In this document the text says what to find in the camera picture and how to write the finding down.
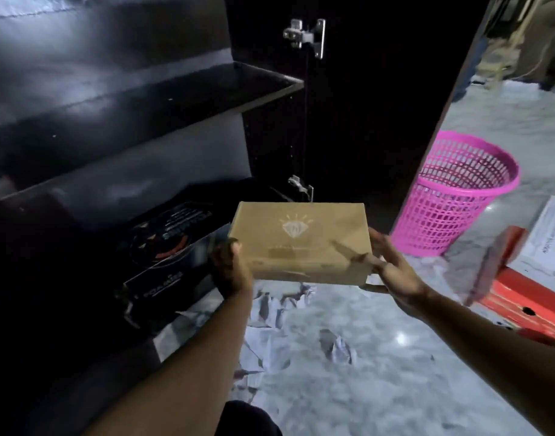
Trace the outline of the person's right hand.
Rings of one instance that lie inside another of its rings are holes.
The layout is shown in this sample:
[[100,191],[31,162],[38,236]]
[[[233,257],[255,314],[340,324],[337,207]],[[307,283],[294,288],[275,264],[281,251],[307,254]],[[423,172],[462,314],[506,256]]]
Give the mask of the person's right hand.
[[392,245],[389,237],[372,227],[368,228],[371,252],[387,262],[384,269],[369,269],[380,277],[385,291],[407,315],[426,322],[425,308],[434,290],[413,270],[401,253]]

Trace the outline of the person's left hand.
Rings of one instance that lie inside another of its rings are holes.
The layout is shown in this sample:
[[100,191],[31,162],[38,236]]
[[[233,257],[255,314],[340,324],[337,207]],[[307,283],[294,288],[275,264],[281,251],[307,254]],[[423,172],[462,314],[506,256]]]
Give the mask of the person's left hand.
[[227,246],[229,238],[217,245],[209,254],[210,274],[223,300],[237,295],[253,299],[252,273],[246,268],[230,268]]

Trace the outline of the brown cardboard shoe box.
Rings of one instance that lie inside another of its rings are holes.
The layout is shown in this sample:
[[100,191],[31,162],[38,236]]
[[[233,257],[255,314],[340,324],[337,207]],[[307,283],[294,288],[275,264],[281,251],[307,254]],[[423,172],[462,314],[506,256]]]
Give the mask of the brown cardboard shoe box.
[[362,203],[240,202],[229,238],[255,279],[363,286],[372,252]]

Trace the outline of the person's left forearm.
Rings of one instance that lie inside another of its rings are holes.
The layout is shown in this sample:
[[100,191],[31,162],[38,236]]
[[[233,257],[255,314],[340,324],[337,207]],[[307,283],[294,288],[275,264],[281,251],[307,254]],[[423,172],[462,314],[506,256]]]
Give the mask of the person's left forearm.
[[237,286],[194,337],[84,436],[214,436],[233,385],[252,299],[250,281]]

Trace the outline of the person's right forearm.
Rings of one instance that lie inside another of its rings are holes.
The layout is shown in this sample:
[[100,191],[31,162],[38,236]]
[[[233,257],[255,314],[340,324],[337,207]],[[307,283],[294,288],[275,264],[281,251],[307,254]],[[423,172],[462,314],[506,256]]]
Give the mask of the person's right forearm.
[[412,309],[543,436],[555,436],[555,348],[521,337],[426,289]]

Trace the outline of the black shoe box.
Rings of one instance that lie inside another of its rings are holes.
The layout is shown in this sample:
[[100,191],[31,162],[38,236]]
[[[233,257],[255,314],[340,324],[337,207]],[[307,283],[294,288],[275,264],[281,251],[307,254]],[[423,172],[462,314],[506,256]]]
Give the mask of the black shoe box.
[[115,244],[121,287],[114,297],[134,329],[157,332],[210,284],[209,253],[227,239],[230,218],[208,202],[182,202],[144,215]]

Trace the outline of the silver cabinet hinge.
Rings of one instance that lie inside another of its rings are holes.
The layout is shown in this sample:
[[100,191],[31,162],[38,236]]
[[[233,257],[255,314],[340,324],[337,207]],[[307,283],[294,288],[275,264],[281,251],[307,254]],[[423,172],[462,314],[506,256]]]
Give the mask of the silver cabinet hinge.
[[292,19],[289,27],[285,28],[282,36],[294,49],[309,46],[315,58],[322,60],[325,54],[326,19],[320,18],[310,29],[303,28],[303,21]]
[[288,178],[288,183],[296,188],[296,190],[305,195],[307,197],[307,201],[309,203],[313,203],[314,201],[314,194],[315,194],[315,189],[313,186],[311,185],[304,185],[302,179],[300,179],[300,177],[296,176],[296,175],[292,175],[291,177]]

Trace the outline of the pink plastic mesh basket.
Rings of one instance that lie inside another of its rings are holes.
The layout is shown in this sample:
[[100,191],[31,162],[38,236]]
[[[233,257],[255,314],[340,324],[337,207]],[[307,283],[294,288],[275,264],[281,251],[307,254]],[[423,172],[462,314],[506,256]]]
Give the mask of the pink plastic mesh basket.
[[440,130],[391,233],[407,255],[441,256],[498,197],[516,189],[520,165],[486,140]]

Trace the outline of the red box lid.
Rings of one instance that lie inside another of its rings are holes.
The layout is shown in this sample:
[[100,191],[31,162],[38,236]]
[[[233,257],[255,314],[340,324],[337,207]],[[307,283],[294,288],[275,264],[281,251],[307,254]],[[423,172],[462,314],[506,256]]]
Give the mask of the red box lid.
[[508,226],[493,240],[484,253],[473,286],[463,299],[464,306],[471,307],[488,296],[498,273],[506,267],[525,232],[525,228]]

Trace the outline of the dark wooden cabinet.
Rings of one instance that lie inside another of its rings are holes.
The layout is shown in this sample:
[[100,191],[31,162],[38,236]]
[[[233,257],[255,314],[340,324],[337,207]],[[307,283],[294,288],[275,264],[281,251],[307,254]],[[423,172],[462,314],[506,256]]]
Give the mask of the dark wooden cabinet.
[[290,200],[308,0],[0,0],[0,436],[80,436],[152,374],[114,291],[144,215]]

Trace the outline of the dark cabinet door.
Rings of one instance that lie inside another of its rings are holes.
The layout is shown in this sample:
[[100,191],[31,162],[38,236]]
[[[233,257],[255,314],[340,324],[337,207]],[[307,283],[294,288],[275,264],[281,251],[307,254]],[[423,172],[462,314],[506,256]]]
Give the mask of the dark cabinet door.
[[326,20],[308,58],[304,179],[318,202],[363,203],[390,234],[493,0],[308,0]]

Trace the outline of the person's dark trouser knee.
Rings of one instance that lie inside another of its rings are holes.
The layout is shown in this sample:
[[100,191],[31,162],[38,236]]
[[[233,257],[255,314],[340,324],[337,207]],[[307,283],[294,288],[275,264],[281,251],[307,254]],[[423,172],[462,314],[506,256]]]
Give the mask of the person's dark trouser knee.
[[234,400],[224,405],[215,436],[282,436],[282,432],[265,410]]

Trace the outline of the red and white box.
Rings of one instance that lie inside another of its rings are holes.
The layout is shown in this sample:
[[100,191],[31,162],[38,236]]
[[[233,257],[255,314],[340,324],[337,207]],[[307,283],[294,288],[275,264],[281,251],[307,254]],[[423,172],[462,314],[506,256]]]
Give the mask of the red and white box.
[[555,340],[555,196],[541,207],[478,303],[526,337]]

